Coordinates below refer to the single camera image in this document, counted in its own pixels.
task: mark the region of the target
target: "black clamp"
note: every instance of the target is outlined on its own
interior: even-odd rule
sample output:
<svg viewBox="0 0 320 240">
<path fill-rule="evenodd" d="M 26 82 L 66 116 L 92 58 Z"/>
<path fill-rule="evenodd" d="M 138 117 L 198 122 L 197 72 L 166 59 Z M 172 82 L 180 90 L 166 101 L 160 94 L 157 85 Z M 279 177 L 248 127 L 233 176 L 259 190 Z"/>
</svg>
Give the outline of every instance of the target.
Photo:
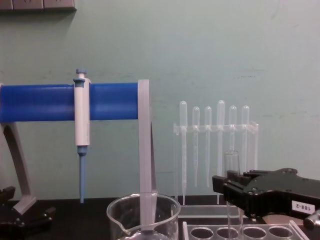
<svg viewBox="0 0 320 240">
<path fill-rule="evenodd" d="M 249 218 L 280 214 L 305 219 L 305 227 L 317 225 L 307 221 L 320 209 L 320 181 L 303 178 L 293 168 L 276 171 L 250 170 L 239 175 L 228 171 L 227 177 L 213 176 L 213 190 L 244 210 Z"/>
<path fill-rule="evenodd" d="M 51 207 L 39 217 L 28 220 L 6 204 L 14 194 L 13 186 L 0 190 L 0 239 L 24 239 L 48 231 L 52 226 L 56 209 Z"/>
<path fill-rule="evenodd" d="M 0 204 L 5 204 L 12 199 L 15 195 L 16 188 L 14 186 L 8 186 L 0 190 Z"/>
</svg>

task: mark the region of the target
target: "clear plastic tray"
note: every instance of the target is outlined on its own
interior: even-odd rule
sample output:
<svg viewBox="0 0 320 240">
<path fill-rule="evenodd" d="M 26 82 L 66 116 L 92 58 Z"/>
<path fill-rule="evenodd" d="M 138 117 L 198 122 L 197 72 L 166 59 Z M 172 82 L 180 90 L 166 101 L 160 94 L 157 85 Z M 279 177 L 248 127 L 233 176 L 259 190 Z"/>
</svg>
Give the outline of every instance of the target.
<svg viewBox="0 0 320 240">
<path fill-rule="evenodd" d="M 238 208 L 231 206 L 231 213 L 237 213 Z M 226 205 L 182 205 L 179 219 L 222 219 L 227 218 Z"/>
<path fill-rule="evenodd" d="M 182 224 L 184 240 L 228 240 L 227 225 L 188 225 Z M 299 226 L 290 221 L 288 224 L 250 224 L 243 225 L 243 240 L 309 240 Z M 233 231 L 234 240 L 238 240 Z"/>
</svg>

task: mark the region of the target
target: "glass beaker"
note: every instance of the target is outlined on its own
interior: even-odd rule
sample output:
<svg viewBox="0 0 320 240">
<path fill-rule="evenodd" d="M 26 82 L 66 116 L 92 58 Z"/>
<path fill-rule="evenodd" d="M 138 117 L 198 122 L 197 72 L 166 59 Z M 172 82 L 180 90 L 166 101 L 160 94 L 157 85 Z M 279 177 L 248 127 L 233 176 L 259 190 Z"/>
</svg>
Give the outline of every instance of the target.
<svg viewBox="0 0 320 240">
<path fill-rule="evenodd" d="M 174 198 L 158 193 L 136 193 L 118 198 L 106 209 L 110 239 L 178 240 L 180 209 Z"/>
</svg>

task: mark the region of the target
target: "blue cylindrical rod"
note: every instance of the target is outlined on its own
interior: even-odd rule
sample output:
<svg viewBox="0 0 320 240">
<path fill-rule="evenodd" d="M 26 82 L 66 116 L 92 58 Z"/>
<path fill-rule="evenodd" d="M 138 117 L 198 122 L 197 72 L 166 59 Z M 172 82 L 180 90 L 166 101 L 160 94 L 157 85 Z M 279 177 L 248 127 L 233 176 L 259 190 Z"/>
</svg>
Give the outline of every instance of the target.
<svg viewBox="0 0 320 240">
<path fill-rule="evenodd" d="M 3 85 L 0 122 L 73 121 L 74 86 Z M 90 84 L 90 120 L 138 119 L 137 83 Z"/>
</svg>

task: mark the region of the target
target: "wall outlet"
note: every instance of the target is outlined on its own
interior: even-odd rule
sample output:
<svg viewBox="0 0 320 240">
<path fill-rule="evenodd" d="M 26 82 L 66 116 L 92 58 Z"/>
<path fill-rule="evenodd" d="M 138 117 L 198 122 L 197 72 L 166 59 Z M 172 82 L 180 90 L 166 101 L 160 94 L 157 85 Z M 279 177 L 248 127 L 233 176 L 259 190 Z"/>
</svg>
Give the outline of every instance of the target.
<svg viewBox="0 0 320 240">
<path fill-rule="evenodd" d="M 45 10 L 76 10 L 74 0 L 43 0 Z"/>
<path fill-rule="evenodd" d="M 0 11 L 10 11 L 13 9 L 12 0 L 0 0 Z"/>
<path fill-rule="evenodd" d="M 12 0 L 14 10 L 43 10 L 43 0 Z"/>
</svg>

